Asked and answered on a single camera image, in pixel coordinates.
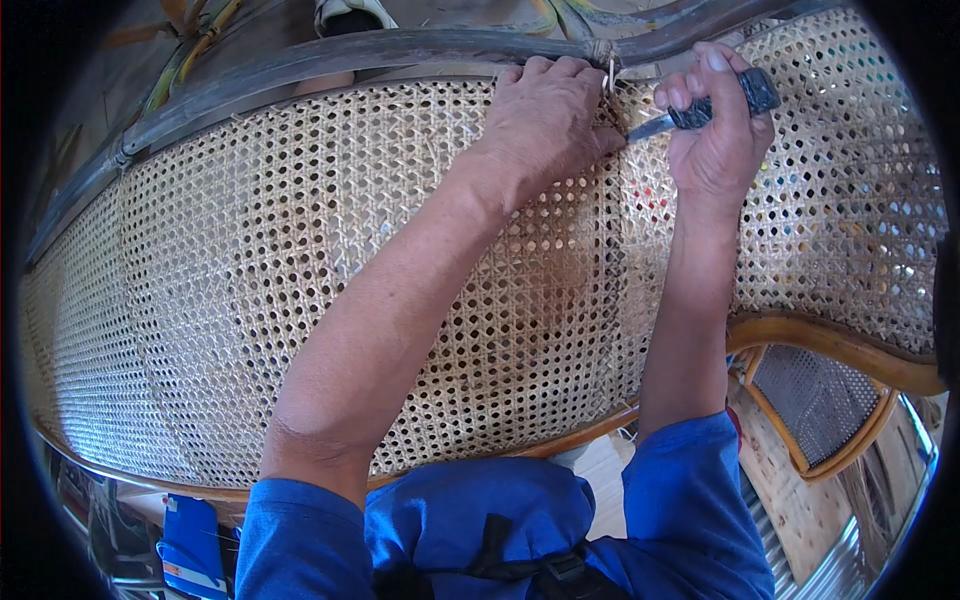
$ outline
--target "strap buckle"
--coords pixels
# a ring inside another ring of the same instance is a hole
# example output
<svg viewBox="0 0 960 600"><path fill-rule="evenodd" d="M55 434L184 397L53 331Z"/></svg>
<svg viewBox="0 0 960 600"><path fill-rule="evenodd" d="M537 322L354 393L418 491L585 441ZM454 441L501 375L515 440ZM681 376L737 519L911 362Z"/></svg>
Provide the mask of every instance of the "strap buckle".
<svg viewBox="0 0 960 600"><path fill-rule="evenodd" d="M587 569L583 560L572 550L560 556L544 557L543 563L557 581L576 579Z"/></svg>

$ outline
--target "forearm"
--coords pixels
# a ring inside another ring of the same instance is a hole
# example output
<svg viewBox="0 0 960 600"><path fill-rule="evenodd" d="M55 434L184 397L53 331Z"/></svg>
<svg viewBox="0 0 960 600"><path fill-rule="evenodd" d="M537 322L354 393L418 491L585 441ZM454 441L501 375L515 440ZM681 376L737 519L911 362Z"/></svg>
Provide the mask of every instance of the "forearm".
<svg viewBox="0 0 960 600"><path fill-rule="evenodd" d="M736 222L701 223L678 211L663 296L640 387L640 437L724 408L726 320Z"/></svg>
<svg viewBox="0 0 960 600"><path fill-rule="evenodd" d="M451 303L506 222L501 197L514 188L492 183L476 161L458 158L310 334L280 391L262 477L327 460L362 468L365 478Z"/></svg>

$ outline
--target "bent wood frame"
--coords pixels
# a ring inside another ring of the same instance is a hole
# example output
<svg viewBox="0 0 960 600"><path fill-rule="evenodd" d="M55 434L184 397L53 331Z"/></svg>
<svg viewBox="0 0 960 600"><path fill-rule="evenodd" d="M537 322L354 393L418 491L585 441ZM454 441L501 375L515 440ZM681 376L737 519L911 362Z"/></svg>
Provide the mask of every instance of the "bent wood frame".
<svg viewBox="0 0 960 600"><path fill-rule="evenodd" d="M815 469L809 469L808 466L801 464L804 459L803 454L798 454L800 449L798 447L791 449L788 440L792 440L792 438L789 435L784 435L785 427L782 428L783 430L778 428L781 436L787 442L788 449L791 450L791 459L800 461L799 463L795 462L795 468L804 478L810 481L830 477L829 473L833 469L843 468L845 461L846 464L849 463L848 458L852 460L862 451L862 448L866 448L873 442L876 433L886 422L886 417L889 417L890 410L894 405L893 399L896 399L897 396L896 390L934 396L946 389L946 386L937 379L937 366L933 356L913 356L875 338L856 333L842 325L833 324L817 317L789 311L745 313L734 315L729 319L728 332L727 354L736 354L744 349L770 344L795 346L823 354L849 367L858 369L888 388L881 394L880 403L874 414L868 419L867 424L845 446L843 452L831 459L830 462L817 466ZM756 386L747 386L747 389L756 398L759 392L759 390L756 390ZM637 417L638 403L639 396L635 396L612 414L562 436L491 456L546 458L559 454L578 445L586 444L634 421ZM774 425L776 426L779 422L782 427L782 421L779 417L776 417L776 411L769 405L769 402L766 402L766 398L758 403ZM100 475L159 491L181 493L209 500L246 501L250 494L249 490L242 489L229 490L174 484L99 465L86 460L60 443L51 435L51 432L39 423L34 422L34 428L44 441L62 455L81 467ZM368 482L368 490L374 490L394 482L403 474L374 477Z"/></svg>
<svg viewBox="0 0 960 600"><path fill-rule="evenodd" d="M568 41L491 30L417 28L328 37L285 48L231 68L211 82L185 86L163 107L108 138L51 202L27 250L28 268L119 171L159 150L154 147L158 141L174 134L187 136L205 125L202 119L215 110L260 92L343 71L438 62L523 64L537 55L572 56L604 69L610 68L612 60L615 69L624 69L674 56L700 39L719 36L792 4L793 0L712 0L660 29L617 40Z"/></svg>

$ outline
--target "knife handle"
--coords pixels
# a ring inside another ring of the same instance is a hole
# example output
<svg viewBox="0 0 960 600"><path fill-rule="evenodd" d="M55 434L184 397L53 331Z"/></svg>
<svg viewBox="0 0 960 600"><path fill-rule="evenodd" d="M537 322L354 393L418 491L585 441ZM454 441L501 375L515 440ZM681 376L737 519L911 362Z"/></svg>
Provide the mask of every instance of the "knife handle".
<svg viewBox="0 0 960 600"><path fill-rule="evenodd" d="M780 105L780 95L765 69L758 66L737 73L743 93L747 96L750 116L757 116ZM673 107L667 109L670 117L682 130L698 130L713 118L713 104L710 98L694 98L690 108L678 112Z"/></svg>

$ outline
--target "cane webbing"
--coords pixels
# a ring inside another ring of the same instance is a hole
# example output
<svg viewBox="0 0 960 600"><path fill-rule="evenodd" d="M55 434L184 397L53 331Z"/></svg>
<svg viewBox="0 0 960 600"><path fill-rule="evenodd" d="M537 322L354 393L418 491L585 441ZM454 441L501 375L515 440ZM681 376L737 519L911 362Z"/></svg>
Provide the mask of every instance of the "cane webbing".
<svg viewBox="0 0 960 600"><path fill-rule="evenodd" d="M770 346L756 385L811 468L833 456L867 422L879 395L862 372L789 346Z"/></svg>
<svg viewBox="0 0 960 600"><path fill-rule="evenodd" d="M746 199L732 309L796 309L931 353L946 221L934 155L889 58L846 11L740 51L770 68L784 103ZM291 359L480 136L492 92L475 80L337 90L228 120L131 168L26 278L37 422L94 463L248 487ZM651 93L621 83L598 118L626 128L656 116ZM559 182L506 226L371 475L553 438L636 393L675 214L668 140Z"/></svg>

